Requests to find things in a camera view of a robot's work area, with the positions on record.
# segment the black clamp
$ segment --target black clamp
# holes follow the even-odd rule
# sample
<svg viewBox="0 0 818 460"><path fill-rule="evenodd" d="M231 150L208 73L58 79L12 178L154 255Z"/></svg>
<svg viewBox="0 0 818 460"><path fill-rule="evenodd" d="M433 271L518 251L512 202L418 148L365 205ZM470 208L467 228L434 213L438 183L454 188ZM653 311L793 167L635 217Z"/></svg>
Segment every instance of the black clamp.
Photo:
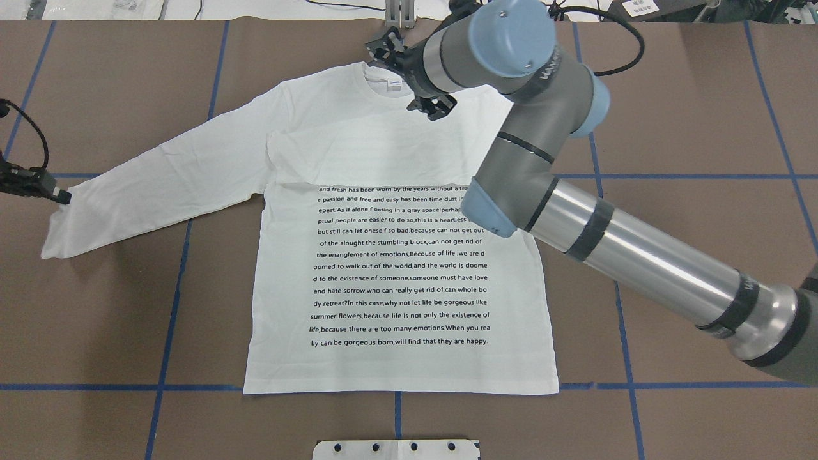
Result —
<svg viewBox="0 0 818 460"><path fill-rule="evenodd" d="M28 121L43 142L43 155L45 157L43 166L38 168L23 168L9 163L0 152L0 192L10 193L17 196L47 198L61 205L71 202L71 194L60 189L56 185L56 180L46 171L48 166L48 144L43 132L33 120L19 108L14 102L7 99L0 99L0 118L8 115L9 107L20 112L20 115Z"/></svg>
<svg viewBox="0 0 818 460"><path fill-rule="evenodd" d="M397 27L390 27L385 34L366 43L366 49L372 56L370 65L391 70L403 77L415 93L415 99L407 106L407 110L418 110L426 114L426 118L431 121L440 120L449 115L457 105L457 99L449 94L433 95L423 92L422 83L416 81L419 78L417 72L407 72L407 67L412 68L412 63L416 63L422 55L412 55L403 46L403 38Z"/></svg>

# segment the cable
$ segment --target cable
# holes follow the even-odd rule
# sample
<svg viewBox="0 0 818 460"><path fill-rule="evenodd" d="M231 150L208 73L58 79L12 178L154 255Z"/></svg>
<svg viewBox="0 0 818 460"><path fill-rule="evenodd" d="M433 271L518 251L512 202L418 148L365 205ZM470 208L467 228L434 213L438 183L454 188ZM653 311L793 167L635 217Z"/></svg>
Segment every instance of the cable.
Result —
<svg viewBox="0 0 818 460"><path fill-rule="evenodd" d="M625 30L627 30L628 32L633 34L633 36L636 37L636 41L639 42L639 53L636 54L636 57L633 58L633 61L628 62L626 65L619 66L616 69L604 70L602 72L594 72L594 75L596 75L597 77L604 77L606 75L613 75L613 74L618 74L619 72L624 72L625 70L628 70L628 69L632 68L634 65L636 65L642 59L642 57L644 56L644 54L645 54L645 39L642 38L642 34L640 34L639 31L636 30L636 28L634 28L632 25L630 25L630 23L626 22L624 19L620 18L619 16L608 13L607 11L597 10L597 9L594 9L594 8L589 8L589 7L565 7L565 8L563 8L561 5L562 4L558 5L557 2L553 2L548 7L548 14L551 15L552 18L555 18L555 19L557 18L557 16L564 19L565 18L565 13L573 13L573 12L576 12L576 13L589 13L589 14L592 14L592 15L597 15L599 17L604 17L605 19L610 19L613 22L615 22L615 23L621 25L622 27L624 27Z"/></svg>
<svg viewBox="0 0 818 460"><path fill-rule="evenodd" d="M305 0L305 1L307 3L312 3L313 5L324 5L324 6L327 6L327 7L366 8L367 10L386 11L386 8L369 7L367 5L350 5L348 3L326 3L326 2L316 2L316 0Z"/></svg>
<svg viewBox="0 0 818 460"><path fill-rule="evenodd" d="M37 131L37 135L40 137L40 140L43 141L43 170L45 170L45 168L48 166L48 143L46 142L45 135L43 135L43 131L40 131L40 128L37 126L34 120L32 120L31 117L29 117L25 112L23 112L23 109L19 108L17 104L15 104L14 102L9 101L8 99L0 99L0 105L6 105L14 110L17 110L20 113L20 115L23 115L25 121L28 121L31 124L31 126L34 128L34 131Z"/></svg>

